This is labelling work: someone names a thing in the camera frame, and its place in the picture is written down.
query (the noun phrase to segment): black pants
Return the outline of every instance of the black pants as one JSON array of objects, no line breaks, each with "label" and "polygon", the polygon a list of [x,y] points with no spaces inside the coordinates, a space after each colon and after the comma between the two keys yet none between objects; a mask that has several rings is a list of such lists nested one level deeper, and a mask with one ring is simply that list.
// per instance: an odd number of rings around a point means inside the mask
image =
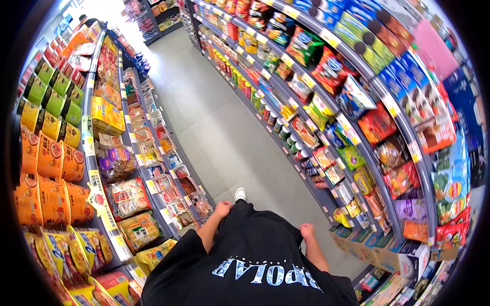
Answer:
[{"label": "black pants", "polygon": [[272,220],[280,225],[282,225],[288,232],[293,235],[294,240],[298,247],[300,247],[301,242],[303,241],[303,236],[301,236],[301,232],[299,229],[291,225],[288,221],[286,221],[283,217],[280,217],[278,214],[270,212],[270,211],[256,211],[253,208],[252,203],[247,203],[243,199],[239,199],[235,202],[235,205],[230,210],[228,216],[223,219],[218,227],[218,231],[220,227],[226,223],[234,223],[242,218],[265,218]]}]

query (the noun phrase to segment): snack box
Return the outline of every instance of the snack box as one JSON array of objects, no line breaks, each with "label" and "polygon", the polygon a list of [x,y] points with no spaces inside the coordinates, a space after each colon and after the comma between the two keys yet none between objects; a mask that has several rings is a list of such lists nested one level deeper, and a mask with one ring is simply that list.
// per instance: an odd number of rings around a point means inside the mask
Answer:
[{"label": "snack box", "polygon": [[429,263],[430,251],[427,244],[407,240],[398,252],[400,275],[406,279],[418,281]]}]

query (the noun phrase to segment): person's hand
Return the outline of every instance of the person's hand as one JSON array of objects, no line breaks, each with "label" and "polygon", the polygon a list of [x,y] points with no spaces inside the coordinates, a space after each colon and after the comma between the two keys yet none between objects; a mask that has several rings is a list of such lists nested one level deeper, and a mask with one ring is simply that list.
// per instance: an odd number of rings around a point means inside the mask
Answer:
[{"label": "person's hand", "polygon": [[221,220],[223,220],[223,218],[228,216],[232,207],[233,204],[231,204],[231,202],[221,201],[216,205],[214,214],[216,214],[218,217],[220,217]]},{"label": "person's hand", "polygon": [[315,227],[310,223],[303,223],[299,225],[299,230],[301,231],[301,235],[303,239],[315,238]]}]

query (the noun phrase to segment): yellow snack bag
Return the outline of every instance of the yellow snack bag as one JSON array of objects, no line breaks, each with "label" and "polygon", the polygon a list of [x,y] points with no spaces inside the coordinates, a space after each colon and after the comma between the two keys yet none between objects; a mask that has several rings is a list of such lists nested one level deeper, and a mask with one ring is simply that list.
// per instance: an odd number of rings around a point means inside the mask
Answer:
[{"label": "yellow snack bag", "polygon": [[143,272],[148,276],[176,243],[177,241],[169,239],[159,246],[137,253],[134,259]]}]

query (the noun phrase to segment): biscuit box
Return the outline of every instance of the biscuit box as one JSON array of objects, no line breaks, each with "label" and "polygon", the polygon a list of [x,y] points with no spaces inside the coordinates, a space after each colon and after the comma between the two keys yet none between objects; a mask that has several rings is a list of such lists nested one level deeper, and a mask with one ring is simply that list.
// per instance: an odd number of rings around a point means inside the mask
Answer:
[{"label": "biscuit box", "polygon": [[403,243],[397,243],[393,237],[393,232],[381,237],[373,247],[374,257],[378,268],[394,273],[400,270],[398,262],[398,251]]},{"label": "biscuit box", "polygon": [[429,263],[429,247],[415,240],[407,240],[398,252],[400,275],[406,279],[418,281]]}]

